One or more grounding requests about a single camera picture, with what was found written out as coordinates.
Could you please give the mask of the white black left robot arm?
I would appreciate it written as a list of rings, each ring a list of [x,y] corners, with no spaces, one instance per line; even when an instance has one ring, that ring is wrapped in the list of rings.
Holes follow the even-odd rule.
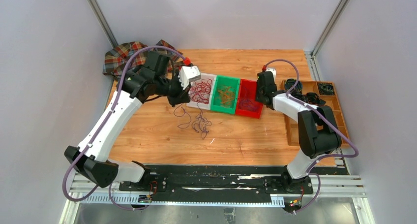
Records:
[[[144,165],[110,161],[109,154],[122,129],[150,96],[165,96],[172,107],[190,101],[191,83],[199,80],[201,73],[188,58],[183,62],[167,78],[170,57],[150,51],[144,64],[122,74],[117,91],[96,125],[78,146],[68,146],[64,152],[78,173],[101,188],[113,182],[131,182],[139,191],[150,187],[149,170]]]

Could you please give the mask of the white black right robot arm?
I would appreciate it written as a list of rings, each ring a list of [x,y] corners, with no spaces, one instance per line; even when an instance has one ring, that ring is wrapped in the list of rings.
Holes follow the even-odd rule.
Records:
[[[329,106],[308,104],[279,91],[271,71],[257,74],[255,100],[283,113],[298,125],[299,152],[280,176],[282,189],[293,193],[300,188],[316,161],[342,145],[333,110]]]

